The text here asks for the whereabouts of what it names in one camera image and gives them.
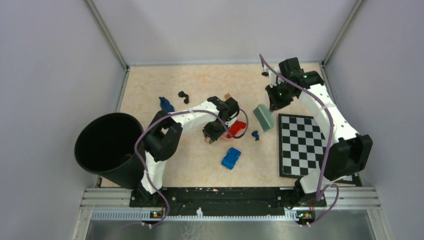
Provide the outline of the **green plastic hand brush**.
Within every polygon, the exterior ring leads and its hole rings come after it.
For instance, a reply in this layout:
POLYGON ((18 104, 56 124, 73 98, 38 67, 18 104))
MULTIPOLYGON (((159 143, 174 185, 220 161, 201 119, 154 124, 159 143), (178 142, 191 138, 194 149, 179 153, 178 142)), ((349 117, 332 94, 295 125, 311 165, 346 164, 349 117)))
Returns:
POLYGON ((266 105, 262 103, 258 104, 252 112, 264 132, 267 132, 275 127, 275 120, 273 115, 266 105))

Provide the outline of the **red paper scrap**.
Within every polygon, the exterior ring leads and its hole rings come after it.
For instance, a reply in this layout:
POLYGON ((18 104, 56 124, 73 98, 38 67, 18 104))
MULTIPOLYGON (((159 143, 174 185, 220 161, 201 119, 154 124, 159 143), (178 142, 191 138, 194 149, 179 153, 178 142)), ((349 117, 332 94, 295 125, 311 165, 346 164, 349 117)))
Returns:
POLYGON ((234 137, 238 137, 243 133, 243 131, 246 129, 247 123, 244 121, 236 120, 232 126, 229 128, 229 132, 234 137))

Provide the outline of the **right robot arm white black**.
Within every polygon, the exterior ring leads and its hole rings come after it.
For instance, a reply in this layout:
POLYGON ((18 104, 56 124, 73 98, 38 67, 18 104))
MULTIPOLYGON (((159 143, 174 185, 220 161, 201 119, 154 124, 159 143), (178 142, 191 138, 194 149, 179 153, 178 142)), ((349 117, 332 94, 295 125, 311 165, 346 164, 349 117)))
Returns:
POLYGON ((307 206, 314 195, 319 200, 334 182, 362 171, 373 141, 368 134, 360 134, 348 123, 317 71, 304 71, 296 57, 280 62, 278 67, 270 66, 262 56, 260 61, 262 75, 270 81, 265 88, 269 110, 281 110, 298 99, 313 114, 326 140, 317 168, 295 183, 294 202, 307 206))

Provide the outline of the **small blue paper scrap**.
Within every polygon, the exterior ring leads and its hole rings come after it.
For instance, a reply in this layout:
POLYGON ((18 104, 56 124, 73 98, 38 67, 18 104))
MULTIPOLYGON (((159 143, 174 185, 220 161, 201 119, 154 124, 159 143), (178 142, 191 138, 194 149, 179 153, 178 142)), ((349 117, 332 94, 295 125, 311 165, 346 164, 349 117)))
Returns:
POLYGON ((259 141, 260 140, 260 135, 259 135, 259 131, 258 130, 254 130, 251 135, 255 138, 255 141, 259 141))

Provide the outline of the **pink plastic dustpan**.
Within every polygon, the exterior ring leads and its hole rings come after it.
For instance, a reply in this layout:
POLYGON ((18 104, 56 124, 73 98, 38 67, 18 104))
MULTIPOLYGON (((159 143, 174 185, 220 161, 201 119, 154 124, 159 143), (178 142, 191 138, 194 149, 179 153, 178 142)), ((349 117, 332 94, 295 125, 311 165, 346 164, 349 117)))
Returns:
MULTIPOLYGON (((241 136, 241 134, 244 132, 244 130, 247 128, 247 123, 241 120, 236 120, 229 128, 229 132, 233 135, 241 136)), ((223 140, 230 140, 233 137, 231 137, 227 132, 225 132, 221 137, 223 140)))

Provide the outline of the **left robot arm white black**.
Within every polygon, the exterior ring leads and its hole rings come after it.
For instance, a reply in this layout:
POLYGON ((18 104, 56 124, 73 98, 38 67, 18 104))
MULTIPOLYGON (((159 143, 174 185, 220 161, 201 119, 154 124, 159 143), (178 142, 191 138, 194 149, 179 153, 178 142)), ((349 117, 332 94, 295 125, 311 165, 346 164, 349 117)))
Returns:
POLYGON ((203 136, 212 144, 230 133, 240 111, 238 102, 230 96, 225 100, 212 96, 183 111, 159 111, 134 145, 135 154, 144 166, 138 187, 141 200, 149 207, 160 202, 165 166, 176 152, 183 133, 202 125, 203 136))

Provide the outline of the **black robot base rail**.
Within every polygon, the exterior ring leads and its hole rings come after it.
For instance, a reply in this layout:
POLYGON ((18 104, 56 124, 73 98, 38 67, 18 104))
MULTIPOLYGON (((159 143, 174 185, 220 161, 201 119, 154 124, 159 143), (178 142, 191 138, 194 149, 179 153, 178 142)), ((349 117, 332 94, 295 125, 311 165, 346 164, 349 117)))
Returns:
POLYGON ((310 199, 296 200, 291 187, 164 187, 161 193, 147 196, 133 190, 129 206, 163 213, 169 207, 169 217, 193 216, 197 210, 207 217, 282 216, 311 207, 310 199))

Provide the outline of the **large dark blue paper scrap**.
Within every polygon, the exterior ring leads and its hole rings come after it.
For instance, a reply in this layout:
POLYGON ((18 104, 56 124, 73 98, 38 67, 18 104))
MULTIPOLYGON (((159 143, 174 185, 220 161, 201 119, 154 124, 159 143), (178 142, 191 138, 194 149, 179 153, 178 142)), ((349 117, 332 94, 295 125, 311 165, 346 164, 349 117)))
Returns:
POLYGON ((167 98, 160 96, 159 101, 160 101, 159 105, 163 111, 165 111, 166 113, 175 112, 174 106, 170 103, 170 101, 167 98))

